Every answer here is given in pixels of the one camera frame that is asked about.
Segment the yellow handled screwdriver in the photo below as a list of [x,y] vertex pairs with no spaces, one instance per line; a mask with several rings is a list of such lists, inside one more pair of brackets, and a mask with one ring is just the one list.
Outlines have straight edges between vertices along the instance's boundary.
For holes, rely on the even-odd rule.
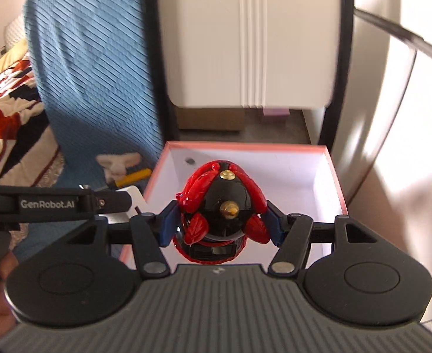
[[135,171],[131,174],[127,174],[125,177],[113,180],[107,184],[107,187],[116,190],[124,187],[131,186],[139,181],[148,179],[151,177],[152,170],[150,168],[144,168],[142,170]]

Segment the yellow pillow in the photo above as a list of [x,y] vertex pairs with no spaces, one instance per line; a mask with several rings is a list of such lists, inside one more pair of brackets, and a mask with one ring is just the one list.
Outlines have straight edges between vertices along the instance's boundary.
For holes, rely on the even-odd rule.
[[28,52],[28,43],[25,38],[16,43],[10,50],[0,58],[0,74],[18,60],[21,60]]

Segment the red and black toy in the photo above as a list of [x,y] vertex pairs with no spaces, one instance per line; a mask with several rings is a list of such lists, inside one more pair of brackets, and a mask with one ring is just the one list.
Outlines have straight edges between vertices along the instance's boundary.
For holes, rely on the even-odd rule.
[[270,241],[262,219],[267,200],[236,163],[214,160],[203,164],[175,198],[180,226],[173,243],[189,262],[231,262],[248,240],[262,245]]

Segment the pink cardboard box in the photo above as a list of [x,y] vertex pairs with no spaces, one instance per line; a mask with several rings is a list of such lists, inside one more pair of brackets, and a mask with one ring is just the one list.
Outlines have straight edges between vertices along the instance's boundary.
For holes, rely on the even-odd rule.
[[172,216],[181,238],[162,248],[170,269],[204,266],[197,246],[223,252],[207,264],[268,266],[277,249],[265,219],[268,203],[283,213],[331,222],[347,207],[325,147],[284,144],[169,142],[143,194],[143,209],[160,213],[177,202]]

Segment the white fluffy plush toy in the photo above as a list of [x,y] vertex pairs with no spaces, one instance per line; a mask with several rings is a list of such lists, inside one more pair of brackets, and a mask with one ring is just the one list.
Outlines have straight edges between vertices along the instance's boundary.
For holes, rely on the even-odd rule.
[[142,156],[137,152],[96,156],[96,162],[104,169],[106,183],[121,180],[127,175],[128,168],[139,165],[141,161]]

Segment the pink product box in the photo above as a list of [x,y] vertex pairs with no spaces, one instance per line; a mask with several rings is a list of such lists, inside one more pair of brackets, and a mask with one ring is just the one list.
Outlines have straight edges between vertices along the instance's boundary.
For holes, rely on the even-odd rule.
[[262,109],[262,113],[264,116],[267,117],[287,117],[290,115],[290,110],[264,108]]

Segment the blue textured sofa cover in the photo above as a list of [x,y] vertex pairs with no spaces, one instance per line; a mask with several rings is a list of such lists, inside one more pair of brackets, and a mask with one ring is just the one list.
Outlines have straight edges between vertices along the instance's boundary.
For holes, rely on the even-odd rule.
[[26,0],[25,32],[40,99],[60,151],[61,188],[105,183],[98,155],[164,146],[142,0]]

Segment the striped cream red blanket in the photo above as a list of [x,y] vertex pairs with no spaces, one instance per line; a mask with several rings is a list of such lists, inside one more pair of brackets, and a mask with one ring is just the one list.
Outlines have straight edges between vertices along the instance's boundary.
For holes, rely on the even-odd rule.
[[0,185],[51,187],[63,168],[28,51],[0,74]]

